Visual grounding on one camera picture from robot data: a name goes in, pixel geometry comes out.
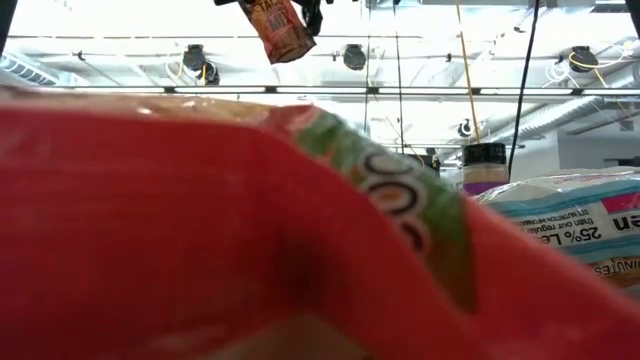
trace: plastic wrapper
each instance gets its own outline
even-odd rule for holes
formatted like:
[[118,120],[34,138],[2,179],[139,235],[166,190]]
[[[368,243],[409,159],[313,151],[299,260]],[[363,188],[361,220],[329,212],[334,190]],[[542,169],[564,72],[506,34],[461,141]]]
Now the plastic wrapper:
[[[634,303],[319,109],[15,96],[0,106],[3,358],[636,353]],[[66,109],[42,105],[56,96]],[[137,101],[148,111],[116,109]],[[401,214],[409,182],[426,196]],[[468,269],[469,298],[430,263],[448,239],[468,244],[449,269]]]
[[287,63],[316,46],[289,0],[238,0],[264,43],[269,62]]
[[478,201],[640,298],[637,168],[565,170],[496,188]]

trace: white ceiling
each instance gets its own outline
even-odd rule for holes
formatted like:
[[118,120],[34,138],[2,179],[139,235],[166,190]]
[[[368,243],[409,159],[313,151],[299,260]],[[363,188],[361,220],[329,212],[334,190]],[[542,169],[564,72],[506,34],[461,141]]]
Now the white ceiling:
[[[362,2],[344,0],[333,5],[323,3],[322,12],[324,22],[321,36],[316,38],[318,45],[303,59],[271,66],[255,30],[237,4],[216,7],[212,0],[20,0],[7,51],[28,57],[42,69],[73,73],[92,86],[115,86],[113,80],[123,86],[180,85],[180,81],[167,75],[165,64],[173,64],[175,72],[179,54],[194,43],[204,45],[209,59],[219,67],[221,85],[226,86],[366,86],[367,82],[373,86],[466,86],[455,7],[400,7],[394,17],[393,11],[374,10],[369,14]],[[525,12],[509,6],[464,8],[474,87],[520,85],[529,34],[517,33],[513,27]],[[594,53],[602,51],[598,58],[606,63],[620,57],[612,44],[635,37],[628,14],[566,9],[547,12],[538,25],[528,86],[548,85],[547,67],[572,46],[589,45]],[[332,54],[352,43],[373,49],[368,71],[347,69],[339,56],[333,60]],[[73,55],[79,51],[92,67]],[[451,63],[446,62],[447,53],[453,56]],[[632,61],[636,58],[627,56],[617,65],[602,69],[603,75],[606,78]],[[599,87],[592,73],[572,76],[581,87]],[[397,135],[387,118],[399,130],[395,119],[400,116],[400,104],[398,99],[389,97],[363,95],[344,101],[320,95],[307,95],[304,99],[240,95],[240,100],[313,102],[343,115],[356,127],[363,126],[364,109],[368,106],[372,137],[383,142],[395,140]],[[526,99],[525,102],[525,112],[535,106]],[[465,102],[414,98],[404,99],[402,106],[407,142],[459,140],[457,125],[471,118],[471,108]],[[515,98],[511,103],[480,99],[476,104],[485,133],[508,124],[515,108]]]

